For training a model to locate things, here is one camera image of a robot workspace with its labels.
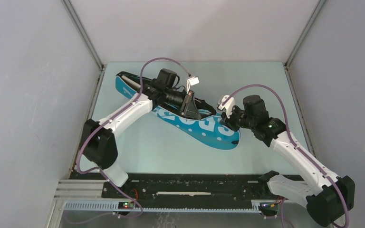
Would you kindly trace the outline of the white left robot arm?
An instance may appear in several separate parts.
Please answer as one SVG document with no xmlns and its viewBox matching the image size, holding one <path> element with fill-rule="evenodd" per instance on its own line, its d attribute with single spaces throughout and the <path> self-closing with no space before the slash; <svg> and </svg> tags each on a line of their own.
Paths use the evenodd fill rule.
<svg viewBox="0 0 365 228">
<path fill-rule="evenodd" d="M 200 80 L 189 74 L 185 90 L 178 91 L 173 86 L 178 75 L 168 69 L 161 69 L 155 79 L 144 79 L 127 72 L 121 72 L 119 78 L 132 87 L 135 94 L 109 116 L 99 121 L 89 119 L 84 123 L 76 168 L 81 174 L 88 173 L 89 170 L 80 169 L 81 159 L 86 158 L 94 164 L 95 170 L 113 183 L 113 192 L 118 197 L 125 198 L 131 192 L 131 184 L 127 182 L 128 174 L 117 160 L 116 139 L 132 123 L 164 103 L 176 106 L 177 112 L 184 117 L 199 118 L 201 115 L 197 111 L 191 86 Z"/>
</svg>

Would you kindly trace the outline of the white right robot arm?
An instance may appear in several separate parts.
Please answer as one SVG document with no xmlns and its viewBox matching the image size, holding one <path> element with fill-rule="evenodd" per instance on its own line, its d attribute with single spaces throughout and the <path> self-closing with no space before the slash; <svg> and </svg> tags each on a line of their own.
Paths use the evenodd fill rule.
<svg viewBox="0 0 365 228">
<path fill-rule="evenodd" d="M 334 225 L 354 206 L 355 182 L 340 177 L 323 165 L 287 130 L 286 124 L 272 118 L 259 95 L 243 99 L 240 109 L 230 95 L 223 95 L 217 103 L 222 122 L 231 130 L 250 129 L 267 147 L 280 154 L 301 176 L 304 183 L 290 180 L 276 171 L 261 177 L 258 194 L 265 199 L 273 195 L 287 198 L 303 206 L 320 226 Z"/>
</svg>

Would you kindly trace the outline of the blue racket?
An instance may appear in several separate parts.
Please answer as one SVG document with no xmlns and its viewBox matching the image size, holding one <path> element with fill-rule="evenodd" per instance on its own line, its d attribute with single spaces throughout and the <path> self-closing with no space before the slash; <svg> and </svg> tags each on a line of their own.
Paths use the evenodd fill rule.
<svg viewBox="0 0 365 228">
<path fill-rule="evenodd" d="M 139 83 L 135 82 L 134 80 L 128 78 L 126 75 L 122 75 L 121 78 L 123 81 L 128 84 L 131 88 L 133 88 L 135 91 L 139 91 L 141 86 Z"/>
</svg>

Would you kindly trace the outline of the blue racket bag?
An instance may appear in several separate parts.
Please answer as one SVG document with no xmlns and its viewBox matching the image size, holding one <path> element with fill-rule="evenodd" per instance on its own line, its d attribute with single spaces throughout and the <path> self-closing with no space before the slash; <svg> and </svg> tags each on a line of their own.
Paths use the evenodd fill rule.
<svg viewBox="0 0 365 228">
<path fill-rule="evenodd" d="M 131 99 L 139 91 L 135 91 L 121 78 L 126 75 L 128 78 L 139 83 L 139 76 L 125 71 L 115 76 L 116 90 L 128 99 Z M 187 135 L 199 142 L 219 150 L 232 150 L 237 147 L 240 140 L 240 132 L 232 131 L 220 123 L 221 115 L 216 113 L 214 108 L 204 100 L 195 98 L 195 104 L 199 108 L 202 119 L 192 120 L 180 117 L 175 107 L 163 104 L 156 107 L 152 113 L 164 122 L 180 129 Z"/>
</svg>

